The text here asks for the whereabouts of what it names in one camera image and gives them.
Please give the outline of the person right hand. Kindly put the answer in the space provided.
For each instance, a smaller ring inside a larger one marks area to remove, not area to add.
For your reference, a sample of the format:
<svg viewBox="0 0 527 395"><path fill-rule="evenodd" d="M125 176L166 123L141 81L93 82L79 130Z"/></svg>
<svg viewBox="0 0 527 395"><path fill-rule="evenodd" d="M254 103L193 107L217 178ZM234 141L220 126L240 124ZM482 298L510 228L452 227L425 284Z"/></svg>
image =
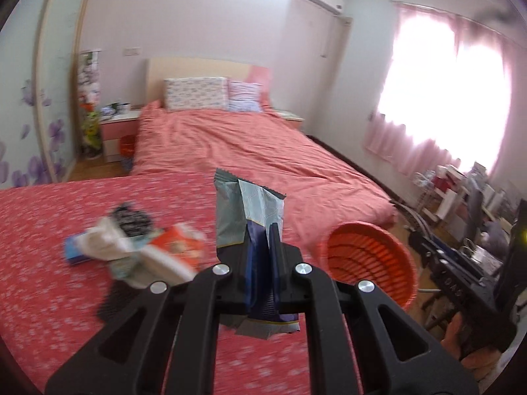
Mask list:
<svg viewBox="0 0 527 395"><path fill-rule="evenodd" d="M510 361L511 353L506 352L506 356L502 359L503 354L494 348L486 347L479 351L475 351L465 358L461 358L461 347L458 341L458 334L463 326L463 317L460 312L454 315L451 322L448 324L447 331L443 340L442 347L455 359L459 360L461 364L468 369L476 382L485 390L499 373L503 371L507 363Z"/></svg>

